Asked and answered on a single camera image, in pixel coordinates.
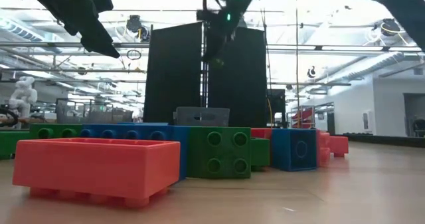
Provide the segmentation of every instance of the gray bin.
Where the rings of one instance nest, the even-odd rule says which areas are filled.
[[[178,107],[177,125],[227,127],[229,114],[228,108]]]

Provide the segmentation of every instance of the lego stud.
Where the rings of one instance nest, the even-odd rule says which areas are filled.
[[[299,141],[296,146],[296,154],[298,158],[305,158],[308,153],[307,144],[303,141]]]
[[[53,129],[51,129],[51,128],[42,128],[37,133],[37,136],[40,139],[52,138],[53,137]]]
[[[233,168],[237,174],[244,174],[246,170],[248,169],[248,164],[246,163],[244,159],[239,158],[234,161]]]
[[[167,136],[164,134],[164,132],[160,131],[154,131],[151,133],[149,140],[166,140]]]
[[[134,130],[128,131],[126,135],[126,139],[131,139],[131,140],[139,139],[139,133]]]
[[[80,133],[80,137],[81,138],[90,138],[90,137],[94,136],[93,133],[94,132],[91,131],[91,130],[82,130],[81,133]]]
[[[217,147],[221,143],[221,134],[218,132],[211,132],[207,136],[207,142],[209,145]]]
[[[237,132],[233,135],[233,144],[242,147],[248,143],[248,136],[242,132]]]
[[[210,173],[218,173],[221,169],[221,162],[216,158],[208,160],[207,169]]]
[[[77,137],[77,131],[67,128],[62,131],[62,138],[75,138]]]
[[[115,138],[116,132],[113,130],[105,130],[102,132],[102,138]]]

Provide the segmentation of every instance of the wooden floor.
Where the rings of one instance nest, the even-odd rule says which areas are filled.
[[[425,223],[425,149],[351,143],[327,169],[190,179],[141,211],[29,199],[12,173],[0,162],[0,223]]]

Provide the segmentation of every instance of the blue toy block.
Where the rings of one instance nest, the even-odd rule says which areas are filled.
[[[187,126],[147,126],[134,124],[84,124],[82,138],[111,138],[129,140],[167,140],[180,142],[180,178],[186,178],[187,147],[189,131]]]
[[[273,129],[272,166],[285,171],[316,169],[316,137],[316,130]]]
[[[168,126],[168,123],[134,123],[134,122],[119,122],[118,124],[132,124],[142,126]]]

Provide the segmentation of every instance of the ceiling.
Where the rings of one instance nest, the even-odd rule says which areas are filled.
[[[193,23],[196,21],[195,11],[202,7],[202,0],[112,0],[114,10],[101,13],[99,20],[107,28],[115,42],[133,43],[135,35],[126,32],[126,20],[130,15],[140,15],[146,27],[153,25],[154,29],[172,27],[175,25]],[[217,9],[218,5],[209,0],[209,7]],[[406,33],[399,33],[393,37],[385,37],[380,29],[373,28],[381,25],[382,20],[392,18],[391,14],[377,2],[370,0],[254,0],[244,16],[247,25],[254,29],[262,29],[260,10],[266,10],[267,40],[270,47],[282,45],[345,45],[363,46],[357,52],[313,52],[302,51],[299,56],[295,51],[270,51],[270,68],[272,82],[295,82],[298,65],[299,81],[311,82],[307,75],[313,66],[317,76],[327,76],[330,71],[338,71],[347,63],[359,57],[379,56],[380,53],[368,53],[368,47],[373,46],[415,46]],[[57,24],[55,18],[44,9],[36,0],[0,0],[0,41],[27,42],[28,40],[2,29],[6,21],[12,21],[28,31],[37,34],[43,41],[79,42],[80,37],[71,37]],[[141,58],[130,60],[124,55],[121,59],[93,54],[87,56],[84,49],[60,48],[67,55],[45,55],[48,51],[40,48],[19,48],[15,51],[29,55],[44,64],[60,64],[61,68],[86,67],[93,69],[123,69],[128,64],[131,69],[146,70],[148,47],[138,49]],[[126,54],[128,49],[121,49]],[[402,68],[400,65],[386,69]],[[134,91],[143,94],[146,74],[142,73],[100,73],[91,72],[81,76],[77,73],[50,74],[69,79],[109,79],[109,80],[139,80],[136,83],[117,83],[112,88],[104,83],[91,85],[92,88],[111,90],[110,93],[134,94]],[[77,87],[87,84],[68,83]]]

